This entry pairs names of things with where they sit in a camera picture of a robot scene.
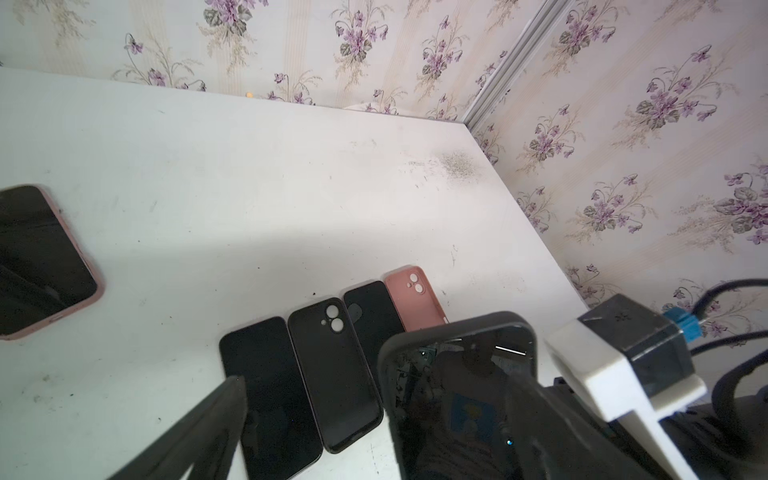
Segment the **phone case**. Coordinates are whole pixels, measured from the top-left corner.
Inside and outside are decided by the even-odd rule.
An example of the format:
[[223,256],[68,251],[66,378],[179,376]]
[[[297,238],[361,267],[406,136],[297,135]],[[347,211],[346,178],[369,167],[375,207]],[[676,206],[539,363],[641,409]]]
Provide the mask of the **phone case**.
[[[44,326],[50,325],[56,320],[59,320],[67,315],[70,315],[74,312],[77,312],[80,309],[85,308],[86,306],[91,305],[96,300],[100,299],[102,295],[104,295],[104,280],[101,274],[99,273],[98,269],[95,267],[93,262],[90,261],[90,259],[85,256],[81,250],[81,248],[78,246],[77,240],[74,238],[74,235],[69,229],[69,226],[66,222],[64,222],[64,218],[61,216],[61,209],[59,209],[56,206],[56,203],[53,201],[51,196],[48,194],[48,192],[45,191],[43,187],[40,187],[38,185],[17,185],[15,187],[6,188],[4,190],[0,190],[0,195],[2,195],[5,192],[8,192],[10,190],[14,189],[28,189],[30,191],[34,190],[35,194],[40,195],[42,199],[45,201],[45,203],[48,205],[48,208],[53,213],[54,217],[58,221],[59,226],[64,231],[64,234],[69,239],[69,242],[71,243],[72,248],[77,253],[78,257],[82,261],[85,269],[88,271],[88,273],[91,274],[91,278],[94,281],[95,289],[93,293],[86,298],[85,300],[82,300],[81,302],[76,303],[75,305],[71,305],[69,307],[66,307],[56,313],[51,314],[50,316],[39,320],[38,322],[35,322],[31,325],[25,326],[24,328],[18,329],[14,331],[13,333],[0,333],[0,339],[1,340],[16,340],[20,339],[22,337],[25,337],[29,335],[30,333],[36,332],[37,330],[40,330]],[[13,278],[14,281],[23,281],[20,278]]]
[[383,417],[344,303],[332,298],[297,310],[288,318],[288,330],[320,438],[329,452],[339,453]]
[[219,351],[226,375],[245,380],[240,441],[249,478],[287,480],[316,462],[323,444],[286,321],[276,316],[228,333]]
[[350,290],[344,294],[344,303],[376,388],[380,388],[376,372],[379,351],[390,337],[406,331],[395,304],[381,281]]
[[390,273],[384,284],[406,332],[448,323],[429,280],[418,266],[408,266]]

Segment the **dust stain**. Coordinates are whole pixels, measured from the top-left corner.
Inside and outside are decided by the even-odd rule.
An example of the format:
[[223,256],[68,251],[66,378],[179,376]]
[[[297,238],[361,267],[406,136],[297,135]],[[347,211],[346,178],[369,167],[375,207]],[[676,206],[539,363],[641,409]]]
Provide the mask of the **dust stain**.
[[472,162],[472,157],[464,151],[440,154],[438,160],[448,178],[469,180],[477,176],[477,169]]

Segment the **white plastic mount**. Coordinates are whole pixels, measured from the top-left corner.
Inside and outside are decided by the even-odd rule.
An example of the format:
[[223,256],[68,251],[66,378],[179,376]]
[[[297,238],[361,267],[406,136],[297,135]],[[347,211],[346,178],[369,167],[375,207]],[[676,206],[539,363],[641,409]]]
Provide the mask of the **white plastic mount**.
[[580,321],[556,330],[545,344],[568,386],[598,418],[618,420],[672,478],[698,478],[659,425],[707,393],[698,375],[648,398],[627,357]]

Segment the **black phone case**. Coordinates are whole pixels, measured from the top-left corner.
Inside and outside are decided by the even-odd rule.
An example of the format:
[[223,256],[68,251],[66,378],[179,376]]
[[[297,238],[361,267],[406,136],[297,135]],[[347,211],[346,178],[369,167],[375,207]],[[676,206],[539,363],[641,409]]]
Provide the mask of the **black phone case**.
[[[339,333],[331,329],[326,316],[329,305],[339,309],[338,318],[344,322]],[[329,452],[339,453],[374,429],[383,417],[349,315],[342,301],[332,298],[291,313],[288,330],[320,438]]]
[[[384,282],[376,281],[345,293],[344,303],[352,317],[357,340],[376,388],[381,389],[377,370],[379,351],[388,339],[406,331],[392,297],[389,296]],[[359,318],[355,318],[355,310],[361,314]]]
[[245,378],[240,439],[248,477],[286,480],[312,465],[323,445],[286,321],[276,316],[228,333],[219,350],[227,376]]

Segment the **pink phone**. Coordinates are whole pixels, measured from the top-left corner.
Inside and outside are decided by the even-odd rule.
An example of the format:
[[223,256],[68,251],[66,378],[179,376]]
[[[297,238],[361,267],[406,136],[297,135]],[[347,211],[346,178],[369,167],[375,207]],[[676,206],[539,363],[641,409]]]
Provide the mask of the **pink phone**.
[[430,326],[445,325],[448,319],[442,311],[424,270],[407,266],[390,273],[384,284],[406,332],[415,332]]
[[0,191],[0,339],[26,336],[104,292],[60,213],[35,185]]

